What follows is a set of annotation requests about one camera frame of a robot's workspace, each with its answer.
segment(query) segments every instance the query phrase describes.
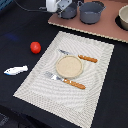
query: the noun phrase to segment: cutlery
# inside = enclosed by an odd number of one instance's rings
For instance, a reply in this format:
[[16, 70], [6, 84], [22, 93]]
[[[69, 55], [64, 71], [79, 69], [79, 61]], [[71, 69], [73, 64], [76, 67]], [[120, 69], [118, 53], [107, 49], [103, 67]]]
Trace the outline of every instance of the cutlery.
[[84, 85], [79, 84], [79, 83], [76, 83], [76, 82], [71, 81], [71, 80], [68, 80], [68, 79], [60, 78], [60, 77], [58, 77], [57, 75], [52, 74], [51, 72], [45, 72], [44, 75], [45, 75], [47, 78], [50, 78], [50, 79], [52, 79], [52, 80], [60, 80], [60, 81], [62, 81], [62, 82], [64, 82], [64, 83], [70, 84], [70, 85], [75, 86], [75, 87], [77, 87], [77, 88], [85, 89], [85, 86], [84, 86]]
[[[73, 53], [70, 53], [70, 52], [67, 52], [67, 51], [63, 51], [63, 50], [60, 50], [58, 49], [61, 53], [64, 53], [66, 55], [74, 55]], [[94, 59], [94, 58], [91, 58], [91, 57], [87, 57], [87, 56], [83, 56], [83, 55], [78, 55], [78, 57], [80, 59], [83, 59], [83, 60], [87, 60], [87, 61], [91, 61], [91, 62], [94, 62], [96, 63], [98, 60], [97, 59]]]

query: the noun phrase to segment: woven placemat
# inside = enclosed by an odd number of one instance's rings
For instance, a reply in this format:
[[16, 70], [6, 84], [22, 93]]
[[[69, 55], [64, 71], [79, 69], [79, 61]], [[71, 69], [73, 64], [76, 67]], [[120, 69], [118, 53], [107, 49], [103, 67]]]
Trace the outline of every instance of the woven placemat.
[[[46, 71], [58, 75], [55, 63], [64, 56], [58, 49], [98, 59], [97, 63], [83, 60], [84, 71], [72, 79], [84, 84], [85, 90], [44, 76]], [[14, 96], [82, 128], [90, 128], [113, 49], [112, 44], [60, 31]]]

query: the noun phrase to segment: pot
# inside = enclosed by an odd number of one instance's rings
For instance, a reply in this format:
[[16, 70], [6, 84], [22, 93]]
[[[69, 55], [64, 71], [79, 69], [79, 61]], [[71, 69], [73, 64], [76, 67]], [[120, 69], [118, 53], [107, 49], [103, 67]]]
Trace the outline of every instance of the pot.
[[101, 12], [106, 8], [102, 2], [78, 2], [80, 20], [86, 24], [94, 24], [100, 20]]
[[77, 14], [77, 4], [71, 3], [63, 12], [58, 14], [59, 17], [64, 19], [72, 19]]

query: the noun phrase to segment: butter knife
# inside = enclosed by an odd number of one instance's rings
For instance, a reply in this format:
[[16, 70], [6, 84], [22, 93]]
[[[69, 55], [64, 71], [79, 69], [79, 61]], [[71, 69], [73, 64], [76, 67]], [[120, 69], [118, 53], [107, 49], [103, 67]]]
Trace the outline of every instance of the butter knife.
[[[64, 53], [66, 55], [74, 55], [73, 53], [70, 53], [70, 52], [67, 52], [67, 51], [64, 51], [64, 50], [61, 50], [61, 49], [58, 49], [58, 51], [60, 51], [61, 53]], [[96, 63], [98, 60], [95, 59], [95, 58], [91, 58], [91, 57], [87, 57], [87, 56], [83, 56], [83, 55], [78, 55], [78, 57], [80, 59], [83, 59], [83, 60], [87, 60], [87, 61], [91, 61], [91, 62], [94, 62]]]

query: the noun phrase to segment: red tomato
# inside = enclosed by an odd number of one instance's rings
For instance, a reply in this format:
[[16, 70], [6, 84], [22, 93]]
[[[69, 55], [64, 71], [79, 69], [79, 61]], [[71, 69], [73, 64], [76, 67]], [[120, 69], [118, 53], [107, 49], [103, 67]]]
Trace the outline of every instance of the red tomato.
[[31, 51], [35, 54], [41, 51], [41, 45], [39, 42], [32, 42], [30, 45]]

